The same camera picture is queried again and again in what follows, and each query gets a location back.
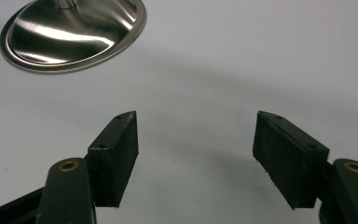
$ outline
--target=reflective metal surface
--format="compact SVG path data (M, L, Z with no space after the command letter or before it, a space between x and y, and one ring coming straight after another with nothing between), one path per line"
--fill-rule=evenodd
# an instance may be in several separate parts
M0 49L10 63L41 73L84 69L119 54L145 26L141 0L78 0L67 9L58 3L33 1L7 22Z

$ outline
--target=white table surface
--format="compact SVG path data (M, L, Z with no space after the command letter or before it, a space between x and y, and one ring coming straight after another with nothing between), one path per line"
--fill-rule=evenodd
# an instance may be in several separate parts
M0 32L27 3L0 0ZM98 223L319 223L319 203L292 211L255 162L256 113L358 160L358 1L144 3L140 37L90 69L35 75L0 54L0 205L136 110L140 155Z

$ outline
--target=screw hole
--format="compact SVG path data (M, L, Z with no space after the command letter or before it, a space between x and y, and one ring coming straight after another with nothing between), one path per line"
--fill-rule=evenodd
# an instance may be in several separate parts
M358 163L357 162L347 161L347 162L344 163L344 166L347 169L349 169L349 170L351 170L351 171L353 171L355 173L358 173Z
M77 168L77 166L79 166L77 161L67 161L60 165L59 170L62 172L73 171Z

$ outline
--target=rubber pad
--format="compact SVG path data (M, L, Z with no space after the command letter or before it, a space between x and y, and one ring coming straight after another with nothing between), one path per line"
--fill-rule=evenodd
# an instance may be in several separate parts
M258 112L254 157L293 209L315 205L316 177L326 165L328 152L287 119Z

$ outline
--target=black plastic part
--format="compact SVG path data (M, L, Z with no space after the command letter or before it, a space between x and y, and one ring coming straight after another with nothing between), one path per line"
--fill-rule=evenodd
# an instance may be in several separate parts
M358 161L334 161L331 182L346 223L358 223Z
M119 207L138 156L136 112L116 116L89 146L91 185L96 206Z
M43 189L0 206L0 224L34 224Z
M86 161L72 158L51 166L36 224L95 222Z
M328 152L287 119L258 112L254 157L293 209L315 205L317 177L324 170Z

